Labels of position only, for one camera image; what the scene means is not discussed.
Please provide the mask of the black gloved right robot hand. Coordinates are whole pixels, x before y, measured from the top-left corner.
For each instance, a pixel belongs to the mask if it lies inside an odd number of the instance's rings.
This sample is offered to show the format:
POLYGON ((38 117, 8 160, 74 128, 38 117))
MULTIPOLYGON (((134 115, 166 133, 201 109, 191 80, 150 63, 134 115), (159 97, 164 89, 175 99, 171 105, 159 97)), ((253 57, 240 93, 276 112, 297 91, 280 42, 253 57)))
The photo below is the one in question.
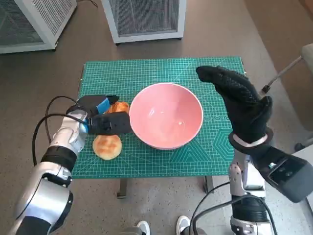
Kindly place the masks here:
POLYGON ((272 113, 272 98, 260 97, 249 79, 224 67, 200 66, 196 73, 202 82, 212 83, 222 96, 233 133, 246 143, 266 135, 272 113))

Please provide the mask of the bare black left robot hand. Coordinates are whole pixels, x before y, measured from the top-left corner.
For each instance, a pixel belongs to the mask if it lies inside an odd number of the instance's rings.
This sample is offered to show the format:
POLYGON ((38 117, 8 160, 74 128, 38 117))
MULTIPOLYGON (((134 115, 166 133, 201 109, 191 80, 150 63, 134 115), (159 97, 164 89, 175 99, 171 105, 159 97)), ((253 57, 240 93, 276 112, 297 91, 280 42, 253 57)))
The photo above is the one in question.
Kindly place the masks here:
POLYGON ((85 95, 77 100, 79 107, 88 113, 89 117, 105 113, 111 105, 119 100, 116 95, 85 95))

